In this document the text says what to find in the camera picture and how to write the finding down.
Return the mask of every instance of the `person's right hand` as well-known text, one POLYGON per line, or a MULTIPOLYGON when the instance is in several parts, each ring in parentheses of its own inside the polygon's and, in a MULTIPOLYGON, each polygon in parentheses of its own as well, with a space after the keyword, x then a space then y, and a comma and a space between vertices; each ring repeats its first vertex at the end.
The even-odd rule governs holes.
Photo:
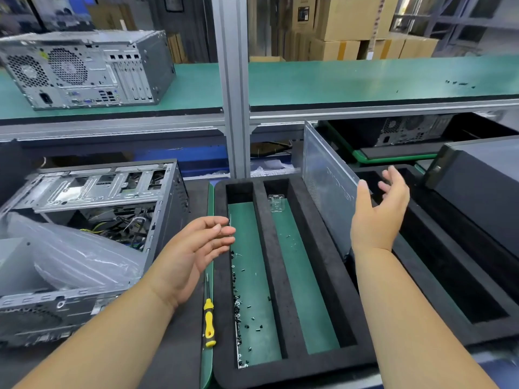
POLYGON ((350 232, 351 245, 356 255, 373 248, 391 252, 404 219, 409 203, 409 187, 393 165, 384 170, 382 176, 389 184, 378 182, 378 187, 384 191, 384 200, 379 206, 371 205, 370 191, 365 180, 360 180, 357 186, 357 202, 350 232))

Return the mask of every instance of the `hand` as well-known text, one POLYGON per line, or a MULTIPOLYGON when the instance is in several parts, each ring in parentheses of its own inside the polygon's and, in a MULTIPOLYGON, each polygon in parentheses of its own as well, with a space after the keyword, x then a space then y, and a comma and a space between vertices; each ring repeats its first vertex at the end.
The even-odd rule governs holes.
POLYGON ((225 217, 200 217, 166 244, 145 281, 165 303, 176 308, 191 296, 207 265, 234 243, 236 229, 225 217))
POLYGON ((402 225, 409 203, 409 187, 393 165, 384 170, 382 176, 389 184, 378 182, 378 187, 384 191, 384 200, 377 207, 371 205, 366 181, 360 180, 357 186, 357 203, 351 223, 351 245, 355 254, 373 248, 391 252, 402 225))

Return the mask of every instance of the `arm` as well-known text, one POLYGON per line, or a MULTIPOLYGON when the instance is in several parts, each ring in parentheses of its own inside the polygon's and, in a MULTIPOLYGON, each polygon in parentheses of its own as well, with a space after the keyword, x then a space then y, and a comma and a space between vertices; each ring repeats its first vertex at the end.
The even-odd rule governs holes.
POLYGON ((497 389, 432 308, 392 254, 409 188, 391 166, 379 182, 384 200, 372 207, 361 180, 351 226, 362 306, 386 389, 497 389))
POLYGON ((225 227, 227 222, 225 217, 190 222, 135 286, 88 321, 15 388, 137 387, 178 304, 189 298, 207 265, 234 242, 235 229, 225 227))

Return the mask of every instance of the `plastic bag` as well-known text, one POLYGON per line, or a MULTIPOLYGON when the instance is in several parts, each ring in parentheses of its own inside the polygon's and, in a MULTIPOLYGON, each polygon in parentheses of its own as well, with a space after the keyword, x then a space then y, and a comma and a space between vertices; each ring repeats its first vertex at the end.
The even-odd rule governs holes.
POLYGON ((7 222, 11 237, 31 242, 34 267, 58 289, 127 283, 142 274, 146 255, 106 237, 18 213, 9 213, 7 222))

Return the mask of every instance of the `metal side panel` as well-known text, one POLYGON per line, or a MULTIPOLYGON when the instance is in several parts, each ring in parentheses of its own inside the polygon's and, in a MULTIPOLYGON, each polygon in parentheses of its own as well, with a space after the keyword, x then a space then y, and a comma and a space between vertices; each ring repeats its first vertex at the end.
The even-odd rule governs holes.
POLYGON ((351 219, 359 178, 305 121, 302 178, 341 256, 351 248, 351 219))

